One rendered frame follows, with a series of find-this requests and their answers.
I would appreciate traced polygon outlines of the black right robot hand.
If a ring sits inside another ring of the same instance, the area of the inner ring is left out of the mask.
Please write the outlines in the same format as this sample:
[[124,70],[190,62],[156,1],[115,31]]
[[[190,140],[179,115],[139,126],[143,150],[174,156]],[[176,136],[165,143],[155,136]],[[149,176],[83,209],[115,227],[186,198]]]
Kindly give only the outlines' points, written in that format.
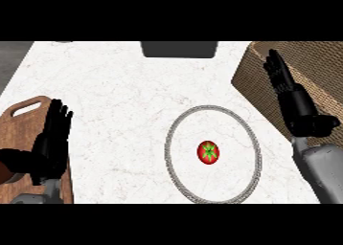
[[273,91],[277,96],[285,126],[294,137],[328,137],[339,120],[317,112],[316,105],[303,85],[291,76],[291,71],[277,51],[270,49],[263,63]]

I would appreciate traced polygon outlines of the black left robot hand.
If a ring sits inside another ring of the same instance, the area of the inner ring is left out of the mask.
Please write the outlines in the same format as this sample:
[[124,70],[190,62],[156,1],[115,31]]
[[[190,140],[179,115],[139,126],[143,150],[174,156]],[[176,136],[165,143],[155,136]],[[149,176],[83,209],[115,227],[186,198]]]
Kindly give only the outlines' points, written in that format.
[[0,162],[12,173],[30,174],[32,185],[59,179],[68,162],[68,136],[72,112],[61,100],[52,99],[44,129],[37,135],[30,151],[0,149]]

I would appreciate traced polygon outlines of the brown wicker basket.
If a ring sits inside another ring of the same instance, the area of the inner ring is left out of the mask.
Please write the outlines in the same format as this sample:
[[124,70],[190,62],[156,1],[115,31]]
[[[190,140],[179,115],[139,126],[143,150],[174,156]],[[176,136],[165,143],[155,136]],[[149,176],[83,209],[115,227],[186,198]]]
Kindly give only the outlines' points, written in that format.
[[282,56],[294,81],[305,88],[317,111],[335,116],[341,122],[326,138],[310,138],[307,143],[332,143],[343,148],[343,41],[254,41],[242,56],[230,84],[289,139],[276,94],[263,69],[270,49]]

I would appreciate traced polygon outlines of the red tomato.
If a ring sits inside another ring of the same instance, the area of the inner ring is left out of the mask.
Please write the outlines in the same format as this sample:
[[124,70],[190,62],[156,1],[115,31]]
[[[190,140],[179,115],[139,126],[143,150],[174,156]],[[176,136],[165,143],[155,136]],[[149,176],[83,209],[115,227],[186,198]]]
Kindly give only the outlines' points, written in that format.
[[204,141],[196,148],[196,156],[205,165],[211,165],[220,158],[220,150],[211,141]]

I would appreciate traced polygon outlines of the brown wooden cutting board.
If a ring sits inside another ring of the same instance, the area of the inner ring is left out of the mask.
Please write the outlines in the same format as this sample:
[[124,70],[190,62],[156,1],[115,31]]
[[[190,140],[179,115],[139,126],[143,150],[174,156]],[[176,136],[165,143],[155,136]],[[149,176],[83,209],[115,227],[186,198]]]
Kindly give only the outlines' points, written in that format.
[[[52,99],[46,96],[34,97],[13,104],[0,116],[0,148],[31,150],[37,135],[44,128],[44,120]],[[41,194],[44,186],[34,186],[30,175],[18,181],[0,185],[0,203],[10,203],[24,193]]]

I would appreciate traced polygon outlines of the dark grey appliance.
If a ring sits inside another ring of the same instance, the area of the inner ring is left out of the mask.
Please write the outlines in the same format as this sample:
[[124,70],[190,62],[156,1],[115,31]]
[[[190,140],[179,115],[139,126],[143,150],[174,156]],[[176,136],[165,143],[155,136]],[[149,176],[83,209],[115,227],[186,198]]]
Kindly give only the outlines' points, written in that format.
[[217,41],[142,41],[145,57],[212,58]]

